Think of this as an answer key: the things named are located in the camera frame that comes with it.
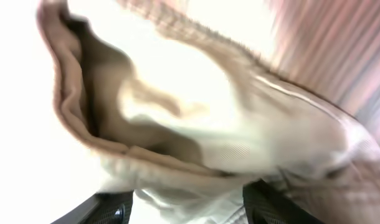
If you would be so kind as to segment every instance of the clothing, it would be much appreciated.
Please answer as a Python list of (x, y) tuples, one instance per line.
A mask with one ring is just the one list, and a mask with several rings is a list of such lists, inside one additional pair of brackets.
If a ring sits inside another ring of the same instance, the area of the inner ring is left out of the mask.
[(156, 222), (226, 223), (260, 178), (292, 194), (356, 161), (380, 170), (380, 147), (357, 121), (163, 3), (68, 6), (39, 11), (55, 112), (113, 177), (100, 191), (135, 190), (135, 217), (143, 203)]

